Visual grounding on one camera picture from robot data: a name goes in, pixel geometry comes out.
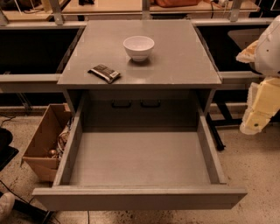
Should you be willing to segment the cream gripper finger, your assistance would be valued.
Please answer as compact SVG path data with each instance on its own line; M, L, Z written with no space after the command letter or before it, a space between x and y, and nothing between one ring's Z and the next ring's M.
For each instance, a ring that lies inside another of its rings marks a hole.
M255 135L280 110L280 79L267 77L260 84L252 82L248 89L247 106L240 131Z
M236 60L242 63L251 63L255 61L255 52L258 41L254 41L236 56Z

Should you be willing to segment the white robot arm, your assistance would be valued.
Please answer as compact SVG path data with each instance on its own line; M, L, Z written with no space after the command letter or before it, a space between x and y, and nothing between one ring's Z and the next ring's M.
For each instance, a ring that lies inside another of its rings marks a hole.
M247 109L240 131L254 135L263 130L280 110L280 16L277 16L260 38L236 56L243 63L253 63L264 75L260 84L251 83L248 89Z

